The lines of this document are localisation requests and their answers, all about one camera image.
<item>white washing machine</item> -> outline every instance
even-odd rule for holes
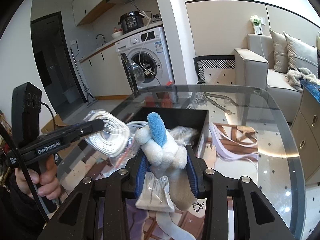
[[[168,82],[173,81],[172,66],[163,27],[148,30],[148,39],[144,43],[141,51],[143,41],[146,37],[147,31],[143,31],[116,42],[116,51],[120,63],[124,66],[128,82],[133,92],[150,86],[164,86]],[[130,60],[139,66],[142,65],[145,77],[143,83],[136,83]]]

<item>black rice cooker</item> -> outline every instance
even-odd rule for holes
[[[128,12],[120,17],[120,22],[123,33],[128,33],[130,31],[136,30],[144,26],[143,23],[144,16],[140,15],[139,12]]]

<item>sofa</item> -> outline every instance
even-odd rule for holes
[[[249,49],[235,49],[236,85],[251,86],[269,92],[287,122],[293,122],[301,93],[288,84],[285,74],[275,65],[271,36],[247,34]]]

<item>silver bolt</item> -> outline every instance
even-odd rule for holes
[[[84,183],[84,184],[89,184],[90,182],[91,182],[91,178],[90,177],[85,177],[83,180],[82,180],[82,182]]]
[[[205,170],[205,173],[206,173],[206,174],[209,174],[209,175],[212,175],[212,174],[214,174],[214,169],[212,169],[212,168],[207,168],[207,169]]]
[[[126,169],[119,169],[118,172],[119,172],[120,175],[125,175],[125,174],[128,173],[128,171]]]
[[[242,177],[242,181],[243,181],[244,183],[249,183],[249,182],[250,182],[250,178],[247,177],[247,176],[243,176],[243,177]]]

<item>gold drawer handle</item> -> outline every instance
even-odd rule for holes
[[[316,122],[318,121],[318,117],[316,115],[313,116],[313,120],[312,120],[312,127],[314,127],[316,125]]]
[[[299,145],[299,149],[301,150],[306,145],[306,141],[302,140],[302,142]]]

